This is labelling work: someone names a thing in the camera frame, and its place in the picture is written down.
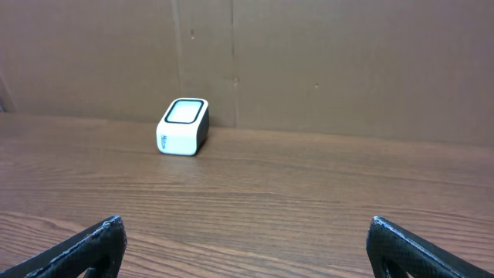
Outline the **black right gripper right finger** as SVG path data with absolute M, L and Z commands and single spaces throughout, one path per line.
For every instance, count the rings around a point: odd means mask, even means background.
M 366 251 L 376 277 L 493 278 L 492 273 L 381 216 L 370 222 Z

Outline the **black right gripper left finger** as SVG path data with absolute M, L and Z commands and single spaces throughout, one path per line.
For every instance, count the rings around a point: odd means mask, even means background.
M 2 277 L 116 277 L 127 247 L 119 215 L 98 222 L 44 252 L 13 266 Z

